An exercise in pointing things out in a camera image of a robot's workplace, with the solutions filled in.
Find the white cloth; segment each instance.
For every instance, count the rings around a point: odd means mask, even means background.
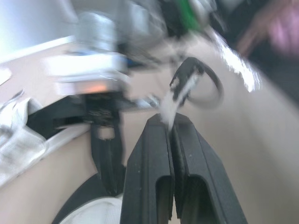
[[[122,198],[104,197],[88,202],[60,224],[119,224]]]
[[[12,102],[0,112],[0,186],[24,171],[46,152],[46,139],[26,126],[28,115],[41,108],[33,99]]]
[[[88,125],[70,127],[46,140],[26,126],[28,115],[41,107],[28,98],[0,110],[0,187],[89,129]]]

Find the beige table surface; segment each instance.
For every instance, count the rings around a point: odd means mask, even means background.
[[[13,73],[0,86],[0,101],[20,89],[44,106],[61,98],[40,60],[60,54],[59,46],[4,64]],[[224,100],[213,110],[186,103],[181,113],[221,157],[250,224],[299,223],[299,113],[270,83],[248,93],[205,43],[193,40],[189,52],[208,63],[224,86]],[[170,69],[134,72],[129,96],[155,93],[162,97],[171,80]],[[196,94],[210,89],[203,80]],[[156,111],[123,113],[126,163],[146,120]],[[96,169],[90,155],[89,133],[72,140],[0,189],[1,224],[49,224],[69,196]]]

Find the green cable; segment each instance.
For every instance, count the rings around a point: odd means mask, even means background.
[[[181,11],[183,24],[188,30],[201,31],[200,24],[195,17],[188,0],[176,0]]]

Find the white object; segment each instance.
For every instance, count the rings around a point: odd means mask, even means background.
[[[104,15],[83,12],[79,15],[76,41],[97,50],[116,51],[116,30],[114,22]]]
[[[67,128],[46,140],[26,126],[28,115],[40,108],[38,102],[28,98],[1,110],[0,187],[88,130],[87,125]]]
[[[119,224],[122,198],[104,197],[88,202],[60,224]]]
[[[126,59],[118,53],[94,54],[86,56],[59,55],[44,59],[48,75],[72,77],[86,74],[126,71]]]
[[[5,83],[11,77],[11,71],[9,68],[0,68],[0,85]]]
[[[118,53],[87,56],[60,55],[44,60],[47,73],[57,78],[60,95],[123,91],[129,77],[126,58]]]
[[[178,95],[176,101],[173,100],[174,92],[169,90],[166,93],[164,99],[160,104],[160,116],[161,121],[168,127],[168,131],[172,130],[173,122],[181,102],[189,94],[191,89],[196,86],[198,80],[198,74],[191,75],[186,85],[183,87],[182,91]]]

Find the person's hand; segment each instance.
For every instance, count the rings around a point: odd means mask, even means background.
[[[294,0],[272,0],[255,15],[245,34],[237,44],[237,51],[242,56],[248,56],[263,40],[269,37],[273,21],[294,2]]]

